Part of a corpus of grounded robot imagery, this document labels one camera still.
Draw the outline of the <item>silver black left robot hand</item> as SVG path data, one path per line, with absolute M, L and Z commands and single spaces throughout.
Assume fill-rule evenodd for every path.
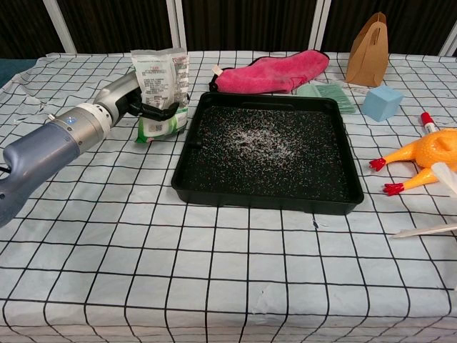
M 166 121 L 178 110 L 179 103 L 173 103 L 167 109 L 158 109 L 141 100 L 141 89 L 134 71 L 122 76 L 105 86 L 94 99 L 94 104 L 101 105 L 111 115 L 114 127 L 129 113 L 133 116 L 142 116 L 154 121 Z

